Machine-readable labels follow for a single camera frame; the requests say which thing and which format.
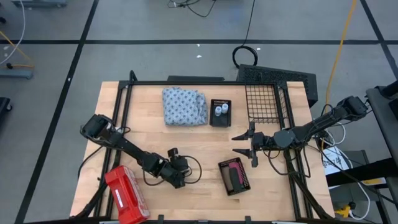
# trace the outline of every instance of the concrete floor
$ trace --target concrete floor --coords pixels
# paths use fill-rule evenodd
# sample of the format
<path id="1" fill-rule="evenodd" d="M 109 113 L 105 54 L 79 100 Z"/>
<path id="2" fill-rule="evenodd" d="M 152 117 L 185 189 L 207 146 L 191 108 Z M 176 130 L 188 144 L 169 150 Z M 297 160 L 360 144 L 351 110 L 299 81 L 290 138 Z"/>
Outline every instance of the concrete floor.
<path id="1" fill-rule="evenodd" d="M 188 9 L 169 9 L 168 0 L 99 0 L 88 40 L 183 40 L 244 39 L 252 1 L 218 0 L 207 18 Z M 26 40 L 79 40 L 92 0 L 69 0 L 62 9 L 27 9 Z M 192 6 L 205 13 L 210 0 Z M 395 0 L 367 0 L 386 40 L 397 40 Z M 18 39 L 21 10 L 2 2 L 1 16 L 8 20 L 0 30 Z M 338 40 L 351 1 L 263 0 L 256 1 L 249 39 L 252 40 Z M 358 2 L 347 39 L 377 40 L 371 23 Z M 235 80 L 231 53 L 237 44 L 86 44 L 77 64 L 49 153 L 34 192 L 25 222 L 68 218 L 86 140 L 78 132 L 93 113 L 103 81 L 125 80 L 133 69 L 139 80 L 166 80 L 169 75 L 216 76 Z M 258 65 L 317 74 L 319 102 L 311 109 L 318 116 L 325 103 L 325 89 L 337 45 L 252 44 L 258 50 Z M 0 55 L 9 53 L 0 45 Z M 42 148 L 55 107 L 70 69 L 77 45 L 22 44 L 35 62 L 31 80 L 0 79 L 0 96 L 10 97 L 14 109 L 0 129 L 0 220 L 14 223 Z M 398 57 L 398 46 L 388 45 Z M 238 52 L 240 63 L 252 63 L 252 55 Z M 15 54 L 11 62 L 23 62 Z M 333 80 L 331 103 L 396 80 L 379 44 L 345 45 Z M 369 160 L 391 155 L 370 114 L 347 125 L 345 151 L 364 149 Z M 387 203 L 391 219 L 397 211 Z M 359 206 L 358 215 L 362 214 Z M 369 220 L 379 222 L 372 205 Z"/>

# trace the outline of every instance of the blue patterned towel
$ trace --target blue patterned towel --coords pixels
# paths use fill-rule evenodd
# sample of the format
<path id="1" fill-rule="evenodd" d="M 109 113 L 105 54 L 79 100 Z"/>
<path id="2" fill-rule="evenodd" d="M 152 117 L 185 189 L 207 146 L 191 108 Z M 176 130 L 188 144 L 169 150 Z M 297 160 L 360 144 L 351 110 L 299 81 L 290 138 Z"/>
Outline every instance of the blue patterned towel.
<path id="1" fill-rule="evenodd" d="M 163 89 L 162 96 L 166 125 L 207 124 L 207 105 L 204 94 L 196 90 L 173 87 Z"/>

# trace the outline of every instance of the black plastic crate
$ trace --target black plastic crate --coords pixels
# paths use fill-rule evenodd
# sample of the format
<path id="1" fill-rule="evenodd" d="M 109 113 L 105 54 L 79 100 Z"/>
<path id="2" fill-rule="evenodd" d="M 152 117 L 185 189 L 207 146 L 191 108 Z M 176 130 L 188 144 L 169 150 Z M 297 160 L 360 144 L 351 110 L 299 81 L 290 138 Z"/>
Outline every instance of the black plastic crate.
<path id="1" fill-rule="evenodd" d="M 243 178 L 243 189 L 238 190 L 238 191 L 228 190 L 228 187 L 225 184 L 225 180 L 224 180 L 224 176 L 223 176 L 222 168 L 223 167 L 228 167 L 229 164 L 232 163 L 232 162 L 237 162 L 238 163 L 239 170 L 241 171 L 242 178 Z M 218 163 L 218 168 L 220 169 L 221 176 L 222 176 L 223 182 L 224 182 L 225 191 L 226 191 L 228 196 L 235 195 L 235 194 L 250 190 L 250 184 L 249 184 L 249 181 L 248 181 L 248 177 L 246 176 L 246 173 L 244 172 L 244 168 L 243 168 L 243 164 L 242 164 L 241 158 L 237 157 L 237 158 L 230 159 L 230 160 L 227 160 L 227 161 L 224 161 L 224 162 L 219 162 Z"/>
<path id="2" fill-rule="evenodd" d="M 217 106 L 222 106 L 224 103 L 228 104 L 228 112 L 226 114 L 221 113 L 219 116 L 215 115 L 215 109 Z M 232 102 L 231 100 L 211 100 L 210 106 L 210 125 L 213 127 L 231 127 L 232 117 Z"/>

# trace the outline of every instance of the red case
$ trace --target red case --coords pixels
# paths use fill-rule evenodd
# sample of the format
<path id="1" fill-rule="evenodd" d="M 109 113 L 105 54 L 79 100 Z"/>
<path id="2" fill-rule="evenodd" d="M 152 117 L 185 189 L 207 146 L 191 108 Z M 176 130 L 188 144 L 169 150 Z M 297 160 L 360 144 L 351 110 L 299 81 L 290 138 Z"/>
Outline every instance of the red case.
<path id="1" fill-rule="evenodd" d="M 118 166 L 105 174 L 105 181 L 118 207 L 120 224 L 140 223 L 149 218 L 144 197 L 130 169 Z"/>

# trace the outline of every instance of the wooden table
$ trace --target wooden table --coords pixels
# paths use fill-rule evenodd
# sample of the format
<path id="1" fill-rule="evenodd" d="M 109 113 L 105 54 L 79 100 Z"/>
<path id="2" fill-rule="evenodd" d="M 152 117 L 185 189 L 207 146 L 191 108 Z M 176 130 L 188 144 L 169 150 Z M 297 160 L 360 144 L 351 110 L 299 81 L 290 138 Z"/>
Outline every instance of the wooden table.
<path id="1" fill-rule="evenodd" d="M 112 117 L 116 99 L 118 82 L 103 82 L 99 93 L 96 114 Z M 249 148 L 249 141 L 232 141 L 231 138 L 246 132 L 248 128 L 248 112 L 244 86 L 180 86 L 183 89 L 198 90 L 206 96 L 210 108 L 211 99 L 232 100 L 232 126 L 229 128 L 214 128 L 210 125 L 196 127 L 166 126 L 163 119 L 162 90 L 169 86 L 134 85 L 127 117 L 127 126 L 131 132 L 125 138 L 142 150 L 156 152 L 167 157 L 167 150 L 177 147 L 180 155 L 196 157 L 203 168 L 201 180 L 181 189 L 174 189 L 164 182 L 155 187 L 149 187 L 142 180 L 142 169 L 137 162 L 122 153 L 121 164 L 132 169 L 137 177 L 147 206 L 150 209 L 150 219 L 165 215 L 166 220 L 244 220 L 250 215 L 252 220 L 295 220 L 290 194 L 289 178 L 278 175 L 270 166 L 267 157 L 257 153 L 259 165 L 251 167 L 251 161 L 232 148 Z M 295 125 L 303 125 L 311 121 L 310 109 L 302 82 L 289 82 L 289 96 L 292 104 Z M 119 110 L 118 121 L 121 120 L 123 109 Z M 256 124 L 256 131 L 273 135 L 280 130 L 277 123 Z M 91 154 L 97 145 L 88 142 L 85 157 Z M 323 171 L 321 155 L 308 147 L 307 156 L 312 177 L 307 179 L 307 185 L 318 203 L 334 217 L 328 186 Z M 235 157 L 240 157 L 249 179 L 251 190 L 241 194 L 227 196 L 218 163 Z M 87 204 L 99 182 L 104 150 L 90 159 L 81 170 L 70 215 L 75 215 Z M 282 153 L 273 159 L 275 166 L 286 172 L 286 164 Z M 191 162 L 193 174 L 190 181 L 198 177 L 198 167 Z M 150 175 L 148 181 L 157 182 Z M 105 214 L 108 201 L 107 190 L 103 196 L 101 214 Z M 305 209 L 301 191 L 297 188 L 300 200 L 301 216 L 305 217 Z M 113 206 L 112 218 L 118 218 L 116 206 Z"/>

